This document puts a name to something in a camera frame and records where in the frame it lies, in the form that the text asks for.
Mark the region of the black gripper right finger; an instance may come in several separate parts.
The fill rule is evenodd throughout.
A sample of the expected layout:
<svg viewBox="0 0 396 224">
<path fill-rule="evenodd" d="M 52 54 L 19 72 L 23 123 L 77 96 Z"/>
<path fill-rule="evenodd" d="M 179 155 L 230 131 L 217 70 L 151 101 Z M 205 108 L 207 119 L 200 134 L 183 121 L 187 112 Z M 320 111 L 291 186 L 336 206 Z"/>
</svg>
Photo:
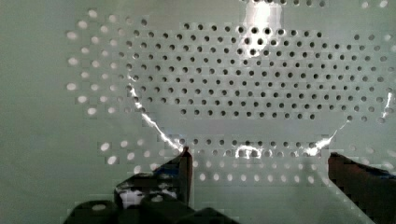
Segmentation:
<svg viewBox="0 0 396 224">
<path fill-rule="evenodd" d="M 396 181 L 390 172 L 332 152 L 328 177 L 375 224 L 395 224 Z"/>
</svg>

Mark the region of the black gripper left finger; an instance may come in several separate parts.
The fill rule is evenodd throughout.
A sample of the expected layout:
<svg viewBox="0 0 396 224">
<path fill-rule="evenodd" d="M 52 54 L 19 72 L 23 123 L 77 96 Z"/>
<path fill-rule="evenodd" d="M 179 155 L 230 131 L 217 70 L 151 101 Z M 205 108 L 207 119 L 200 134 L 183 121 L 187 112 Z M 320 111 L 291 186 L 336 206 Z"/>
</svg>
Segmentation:
<svg viewBox="0 0 396 224">
<path fill-rule="evenodd" d="M 192 155 L 179 155 L 150 173 L 132 175 L 113 190 L 113 199 L 80 203 L 64 224 L 237 224 L 211 207 L 189 207 Z"/>
</svg>

